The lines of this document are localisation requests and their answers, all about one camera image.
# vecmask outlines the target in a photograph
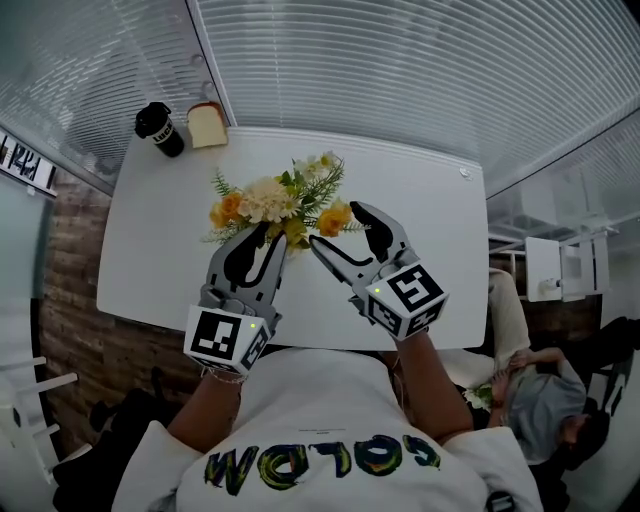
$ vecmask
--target yellow flower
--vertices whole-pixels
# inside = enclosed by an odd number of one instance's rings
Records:
[[[216,229],[222,229],[229,222],[229,219],[222,213],[221,203],[216,203],[213,205],[213,208],[211,208],[211,211],[209,212],[209,218],[211,219],[211,222],[213,222],[213,225],[216,227]]]
[[[351,221],[351,207],[338,199],[331,208],[320,214],[317,227],[322,236],[335,237],[349,221]]]
[[[307,232],[307,226],[298,217],[294,217],[285,221],[284,232],[287,235],[287,245],[291,247],[302,240],[302,235]]]
[[[267,229],[267,238],[273,240],[280,234],[280,231],[282,231],[282,229],[282,223],[272,222],[271,224],[269,224],[269,229]]]
[[[232,192],[228,196],[222,198],[222,215],[226,217],[227,222],[229,220],[240,220],[238,206],[240,206],[241,202],[242,194],[238,192]]]

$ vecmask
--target fern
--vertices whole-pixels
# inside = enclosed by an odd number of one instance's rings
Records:
[[[243,229],[244,227],[232,222],[222,229],[212,229],[207,236],[202,237],[200,240],[204,243],[219,243],[222,245],[231,240]]]
[[[304,195],[315,197],[316,200],[305,207],[305,215],[313,215],[329,206],[333,196],[338,192],[343,178],[344,162],[340,160],[339,163],[331,167],[329,173],[324,178],[312,181],[309,186],[306,187]]]
[[[359,231],[366,231],[367,229],[369,229],[369,226],[365,226],[359,222],[349,222],[344,228],[342,228],[342,231],[345,233],[357,233]]]
[[[220,169],[216,169],[216,175],[214,176],[211,183],[213,183],[213,186],[216,189],[216,192],[221,197],[228,196],[229,194],[231,194],[231,192],[233,192],[233,187],[229,184],[227,179],[220,172]]]

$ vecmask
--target orange rose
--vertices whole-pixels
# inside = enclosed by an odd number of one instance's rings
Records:
[[[242,194],[233,192],[228,196],[222,198],[222,215],[229,220],[240,220],[240,214],[238,213],[238,206],[242,202]]]
[[[213,205],[213,208],[211,208],[211,211],[209,212],[209,218],[216,229],[222,229],[229,222],[229,219],[222,213],[221,203]]]
[[[351,208],[339,199],[318,217],[317,227],[322,236],[335,237],[351,220]]]

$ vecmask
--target white t-shirt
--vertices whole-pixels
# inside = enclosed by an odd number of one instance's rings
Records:
[[[510,429],[440,447],[407,422],[379,361],[288,349],[256,363],[233,432],[205,456],[152,422],[112,510],[467,512],[499,490],[542,510]]]

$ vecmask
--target flower bouquet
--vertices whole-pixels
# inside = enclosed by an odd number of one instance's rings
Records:
[[[213,229],[203,241],[223,244],[252,224],[269,222],[265,242],[284,231],[288,249],[295,251],[310,248],[309,229],[328,237],[365,229],[352,221],[348,204],[333,198],[344,177],[342,159],[329,151],[319,159],[309,156],[292,162],[291,171],[260,178],[244,189],[230,185],[216,171],[213,184],[222,200],[211,208]]]

